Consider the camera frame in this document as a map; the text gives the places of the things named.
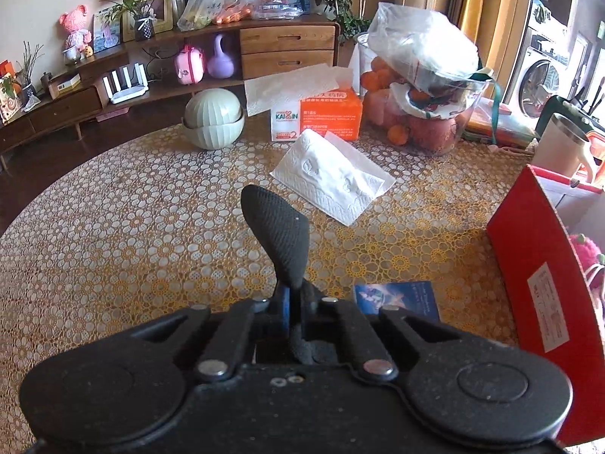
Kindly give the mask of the black sock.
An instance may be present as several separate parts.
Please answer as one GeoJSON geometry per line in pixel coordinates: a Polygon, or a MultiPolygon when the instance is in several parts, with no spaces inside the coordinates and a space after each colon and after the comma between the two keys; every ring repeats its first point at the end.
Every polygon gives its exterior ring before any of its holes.
{"type": "Polygon", "coordinates": [[[334,345],[306,340],[301,327],[301,288],[304,281],[308,281],[304,279],[310,247],[308,217],[277,194],[258,185],[246,185],[240,203],[246,224],[271,259],[276,287],[283,285],[290,290],[290,355],[279,363],[337,364],[334,345]]]}

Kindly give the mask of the blue card box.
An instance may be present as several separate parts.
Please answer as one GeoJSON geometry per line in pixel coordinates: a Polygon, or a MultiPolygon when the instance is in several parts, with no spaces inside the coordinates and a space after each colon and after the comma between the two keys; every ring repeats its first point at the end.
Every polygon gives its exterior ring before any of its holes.
{"type": "Polygon", "coordinates": [[[385,305],[405,308],[434,321],[440,320],[430,281],[356,285],[353,296],[363,314],[378,315],[385,305]]]}

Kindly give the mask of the white tissue pack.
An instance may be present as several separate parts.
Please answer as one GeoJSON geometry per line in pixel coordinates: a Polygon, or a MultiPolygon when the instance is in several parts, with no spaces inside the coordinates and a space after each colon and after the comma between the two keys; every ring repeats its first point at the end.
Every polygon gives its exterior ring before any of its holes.
{"type": "Polygon", "coordinates": [[[311,129],[301,133],[271,175],[346,227],[395,183],[345,140],[311,129]]]}

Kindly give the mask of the green round ceramic jar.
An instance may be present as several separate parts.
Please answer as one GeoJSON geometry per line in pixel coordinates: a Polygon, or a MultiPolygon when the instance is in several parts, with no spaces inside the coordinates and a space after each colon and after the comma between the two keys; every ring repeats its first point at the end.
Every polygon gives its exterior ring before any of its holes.
{"type": "Polygon", "coordinates": [[[244,123],[236,94],[225,88],[209,88],[196,93],[186,104],[181,131],[202,150],[221,150],[238,140],[244,123]]]}

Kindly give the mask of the orange tissue box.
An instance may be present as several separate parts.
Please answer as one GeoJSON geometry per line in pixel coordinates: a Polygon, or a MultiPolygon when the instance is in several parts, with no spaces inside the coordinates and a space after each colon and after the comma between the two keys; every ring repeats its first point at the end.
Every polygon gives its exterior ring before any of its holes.
{"type": "Polygon", "coordinates": [[[304,130],[357,140],[362,101],[354,90],[354,72],[325,64],[244,81],[250,117],[267,113],[274,143],[297,140],[304,130]]]}

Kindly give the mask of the red and white cardboard box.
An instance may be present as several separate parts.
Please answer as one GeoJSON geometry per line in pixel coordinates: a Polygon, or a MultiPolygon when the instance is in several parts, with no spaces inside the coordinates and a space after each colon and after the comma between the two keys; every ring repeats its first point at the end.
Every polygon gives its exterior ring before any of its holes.
{"type": "Polygon", "coordinates": [[[487,224],[520,347],[558,365],[573,402],[560,430],[568,445],[604,435],[603,305],[582,268],[573,235],[604,246],[604,193],[527,165],[487,224]]]}

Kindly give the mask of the purple vase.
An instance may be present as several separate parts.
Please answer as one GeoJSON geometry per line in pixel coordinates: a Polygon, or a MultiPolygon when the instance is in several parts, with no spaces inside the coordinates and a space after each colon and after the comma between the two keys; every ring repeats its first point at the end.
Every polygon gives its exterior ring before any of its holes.
{"type": "Polygon", "coordinates": [[[223,51],[222,34],[214,37],[213,55],[207,63],[207,72],[214,79],[229,79],[235,73],[233,59],[223,51]]]}

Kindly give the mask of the colourful flat box stack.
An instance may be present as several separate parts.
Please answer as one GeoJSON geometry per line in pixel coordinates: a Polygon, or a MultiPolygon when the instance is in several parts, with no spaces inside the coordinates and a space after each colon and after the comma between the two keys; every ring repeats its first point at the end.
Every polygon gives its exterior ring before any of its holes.
{"type": "MultiPolygon", "coordinates": [[[[481,97],[475,110],[465,126],[462,137],[475,143],[492,144],[492,112],[493,100],[481,97]]],[[[514,113],[507,104],[500,104],[498,108],[498,121],[495,129],[497,146],[510,146],[511,148],[525,150],[535,139],[531,123],[523,121],[522,117],[514,113]]]]}

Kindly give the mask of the white wifi router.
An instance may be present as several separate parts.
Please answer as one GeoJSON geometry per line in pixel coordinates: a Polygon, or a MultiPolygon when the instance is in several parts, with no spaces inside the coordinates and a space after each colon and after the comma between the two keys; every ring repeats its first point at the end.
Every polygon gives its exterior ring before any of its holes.
{"type": "Polygon", "coordinates": [[[131,67],[124,66],[102,77],[105,93],[111,104],[122,104],[135,100],[149,91],[144,66],[136,62],[131,67]]]}

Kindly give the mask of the clear fruit basket with bag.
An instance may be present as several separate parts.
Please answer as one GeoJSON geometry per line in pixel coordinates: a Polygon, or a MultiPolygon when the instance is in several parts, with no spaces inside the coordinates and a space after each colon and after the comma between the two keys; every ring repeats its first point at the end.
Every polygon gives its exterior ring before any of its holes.
{"type": "Polygon", "coordinates": [[[480,98],[501,90],[478,48],[445,14],[379,3],[365,39],[372,51],[360,74],[363,124],[397,148],[428,156],[454,149],[480,98]]]}

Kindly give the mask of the pink plush strawberry toy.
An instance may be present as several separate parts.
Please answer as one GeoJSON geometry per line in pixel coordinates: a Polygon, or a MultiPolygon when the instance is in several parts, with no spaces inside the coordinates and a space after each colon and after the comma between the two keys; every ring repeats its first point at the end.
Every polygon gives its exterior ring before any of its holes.
{"type": "Polygon", "coordinates": [[[604,253],[592,239],[584,234],[571,235],[569,242],[579,259],[589,288],[601,293],[604,286],[604,253]]]}

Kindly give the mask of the wooden tv cabinet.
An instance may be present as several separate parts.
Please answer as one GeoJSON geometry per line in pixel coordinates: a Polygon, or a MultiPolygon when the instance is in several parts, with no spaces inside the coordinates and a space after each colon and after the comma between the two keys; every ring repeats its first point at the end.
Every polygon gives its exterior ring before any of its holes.
{"type": "Polygon", "coordinates": [[[80,76],[76,86],[56,98],[45,98],[30,112],[19,112],[1,127],[3,155],[30,141],[59,129],[80,128],[80,124],[122,108],[194,94],[211,87],[234,87],[245,80],[326,64],[334,66],[338,57],[340,26],[327,17],[303,16],[294,20],[239,20],[221,26],[180,32],[172,30],[146,41],[130,41],[84,59],[76,66],[80,76]],[[192,85],[177,81],[174,55],[192,45],[204,59],[214,55],[214,37],[222,35],[223,52],[232,60],[234,74],[217,79],[205,74],[192,85]],[[149,90],[133,100],[112,104],[106,82],[112,72],[122,74],[139,63],[146,67],[149,90]]]}

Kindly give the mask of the plastic bag with oranges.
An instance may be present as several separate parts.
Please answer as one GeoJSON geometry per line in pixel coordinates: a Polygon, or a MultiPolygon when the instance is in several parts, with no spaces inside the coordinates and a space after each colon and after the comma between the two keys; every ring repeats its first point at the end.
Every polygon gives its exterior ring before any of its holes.
{"type": "Polygon", "coordinates": [[[251,0],[188,0],[176,27],[181,32],[192,32],[250,19],[251,13],[251,0]]]}

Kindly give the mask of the framed picture with plant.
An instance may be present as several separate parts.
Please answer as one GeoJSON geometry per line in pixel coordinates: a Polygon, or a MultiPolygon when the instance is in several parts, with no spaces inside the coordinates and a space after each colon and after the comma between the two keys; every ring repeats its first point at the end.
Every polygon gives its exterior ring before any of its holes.
{"type": "Polygon", "coordinates": [[[106,27],[119,25],[123,42],[146,41],[157,33],[170,30],[172,0],[108,0],[101,12],[106,27]]]}

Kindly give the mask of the pink teddy bear figure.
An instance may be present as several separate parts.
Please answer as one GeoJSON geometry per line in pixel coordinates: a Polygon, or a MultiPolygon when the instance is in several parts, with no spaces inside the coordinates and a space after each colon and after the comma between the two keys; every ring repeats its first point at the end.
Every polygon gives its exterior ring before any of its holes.
{"type": "Polygon", "coordinates": [[[62,55],[69,66],[76,65],[81,59],[93,55],[91,47],[92,34],[89,30],[88,8],[84,4],[77,5],[69,12],[59,17],[59,25],[67,33],[62,55]]]}

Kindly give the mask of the white washing machine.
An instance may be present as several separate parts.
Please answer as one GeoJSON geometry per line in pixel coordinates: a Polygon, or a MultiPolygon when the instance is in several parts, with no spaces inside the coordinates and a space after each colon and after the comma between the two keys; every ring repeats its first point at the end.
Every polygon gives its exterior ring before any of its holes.
{"type": "Polygon", "coordinates": [[[519,56],[506,92],[512,112],[534,123],[546,101],[569,91],[572,0],[532,0],[519,56]]]}

